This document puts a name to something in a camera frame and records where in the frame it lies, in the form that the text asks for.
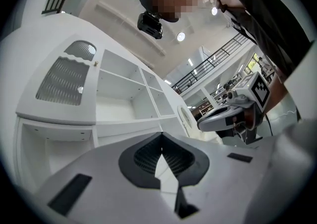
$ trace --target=textured glass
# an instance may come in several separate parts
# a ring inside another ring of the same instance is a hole
[[[80,57],[84,60],[92,61],[94,55],[96,54],[96,48],[85,41],[73,42],[65,52],[69,55],[74,55],[75,57]]]
[[[36,99],[80,105],[89,66],[59,57],[45,76]]]

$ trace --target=black cable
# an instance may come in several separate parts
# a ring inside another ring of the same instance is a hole
[[[273,132],[272,132],[272,128],[271,128],[271,124],[270,124],[270,122],[269,122],[269,120],[268,120],[267,115],[265,115],[265,117],[266,117],[266,120],[267,120],[267,122],[268,122],[269,129],[270,129],[270,131],[271,131],[271,135],[273,136]]]

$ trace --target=round ceiling light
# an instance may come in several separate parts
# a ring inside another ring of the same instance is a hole
[[[217,8],[216,8],[216,7],[213,7],[212,10],[211,10],[211,13],[212,13],[213,15],[216,15],[216,14],[218,13]]]
[[[182,42],[184,39],[185,39],[185,33],[180,32],[180,33],[177,35],[177,40],[178,40],[179,42]]]

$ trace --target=cabinet door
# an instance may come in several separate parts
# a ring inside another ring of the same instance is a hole
[[[73,35],[36,69],[20,98],[16,113],[25,118],[65,124],[96,123],[99,65],[104,51],[94,40]]]

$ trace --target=baseball cap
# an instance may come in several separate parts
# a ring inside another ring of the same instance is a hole
[[[153,7],[153,1],[152,0],[140,0],[141,5],[146,9],[147,12],[151,14],[158,14],[159,17],[163,20],[166,20],[168,22],[177,22],[178,18],[170,18],[167,14],[160,13],[156,11]]]

